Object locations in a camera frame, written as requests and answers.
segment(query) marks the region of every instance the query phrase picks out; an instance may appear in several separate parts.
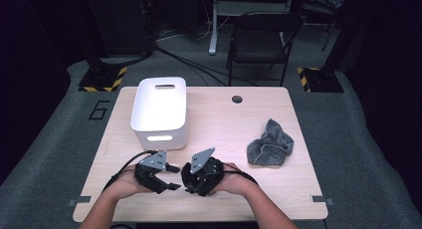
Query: person's left hand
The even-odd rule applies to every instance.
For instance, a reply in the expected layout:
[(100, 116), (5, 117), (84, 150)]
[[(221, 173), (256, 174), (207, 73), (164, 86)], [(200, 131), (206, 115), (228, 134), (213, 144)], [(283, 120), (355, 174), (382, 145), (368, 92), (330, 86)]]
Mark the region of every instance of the person's left hand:
[(112, 183), (103, 193), (115, 200), (120, 200), (140, 192), (152, 192), (140, 185), (134, 177), (134, 165), (128, 166), (118, 179)]

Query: human hand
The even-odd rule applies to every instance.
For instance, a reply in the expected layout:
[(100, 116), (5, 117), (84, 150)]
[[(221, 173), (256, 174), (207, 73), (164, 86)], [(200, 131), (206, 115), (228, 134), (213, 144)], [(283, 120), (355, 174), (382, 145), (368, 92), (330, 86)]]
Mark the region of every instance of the human hand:
[(134, 177), (134, 165), (128, 166), (118, 179), (112, 183), (104, 192), (114, 200), (120, 200), (136, 193), (152, 192), (150, 189), (140, 185)]
[[(230, 162), (224, 164), (224, 171), (236, 171), (239, 167)], [(232, 194), (245, 195), (251, 188), (259, 187), (255, 182), (238, 173), (225, 173), (220, 183), (215, 186), (210, 193), (226, 191)]]

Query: crumpled towel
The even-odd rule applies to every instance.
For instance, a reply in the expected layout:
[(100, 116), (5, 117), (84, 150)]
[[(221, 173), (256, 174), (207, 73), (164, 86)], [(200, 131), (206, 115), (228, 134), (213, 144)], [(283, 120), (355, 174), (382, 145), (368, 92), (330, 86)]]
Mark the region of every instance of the crumpled towel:
[(292, 153), (294, 144), (293, 139), (283, 132), (282, 127), (270, 118), (261, 138), (248, 145), (248, 162), (260, 166), (281, 166), (286, 156)]

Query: wooden table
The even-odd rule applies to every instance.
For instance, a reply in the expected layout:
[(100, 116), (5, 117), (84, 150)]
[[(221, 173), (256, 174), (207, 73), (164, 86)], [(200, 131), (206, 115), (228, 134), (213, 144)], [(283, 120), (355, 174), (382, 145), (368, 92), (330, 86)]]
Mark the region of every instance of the wooden table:
[[(110, 177), (133, 156), (143, 151), (130, 127), (136, 87), (121, 89), (100, 143), (82, 196), (89, 203), (78, 203), (74, 220), (82, 222)], [(233, 96), (242, 97), (240, 104)], [(247, 145), (260, 138), (268, 119), (274, 119), (290, 135), (295, 146), (282, 166), (261, 167), (247, 161)], [(293, 220), (323, 219), (324, 203), (310, 200), (321, 195), (301, 128), (289, 93), (284, 88), (187, 88), (188, 143), (180, 150), (167, 151), (167, 162), (182, 168), (194, 153), (215, 147), (212, 156), (234, 162), (252, 175)], [(136, 194), (121, 200), (113, 221), (212, 222), (253, 221), (254, 215), (244, 198), (226, 192), (207, 197), (184, 191), (180, 173), (160, 172), (157, 177), (182, 185), (161, 194)]]

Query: gray carpet floor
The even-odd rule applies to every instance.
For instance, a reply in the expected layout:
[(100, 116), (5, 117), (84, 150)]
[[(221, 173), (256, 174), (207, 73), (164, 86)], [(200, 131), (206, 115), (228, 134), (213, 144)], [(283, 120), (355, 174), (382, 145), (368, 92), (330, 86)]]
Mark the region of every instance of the gray carpet floor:
[[(217, 54), (208, 55), (209, 36), (195, 40), (179, 36), (157, 41), (173, 54), (227, 74), (229, 30), (219, 35)], [(306, 93), (297, 67), (321, 67), (323, 27), (303, 26), (292, 50), (284, 87), (292, 97), (316, 169), (322, 193), (335, 205), (328, 207), (328, 228), (422, 228), (400, 175), (384, 159), (365, 127), (359, 100), (346, 76), (336, 75), (343, 94)], [(123, 62), (127, 58), (108, 59)], [(72, 83), (50, 120), (0, 188), (0, 228), (77, 228), (75, 207), (69, 206), (84, 186), (106, 128), (118, 91), (137, 86), (145, 78), (182, 77), (188, 87), (219, 86), (212, 77), (195, 73), (173, 58), (154, 51), (148, 59), (129, 66), (116, 92), (86, 93), (78, 83), (86, 62), (69, 67)], [(227, 77), (212, 73), (224, 83)], [(277, 83), (257, 82), (261, 87)], [(250, 86), (235, 82), (234, 86)], [(90, 119), (96, 104), (106, 109), (103, 119)], [(297, 221), (300, 228), (324, 228), (322, 221)]]

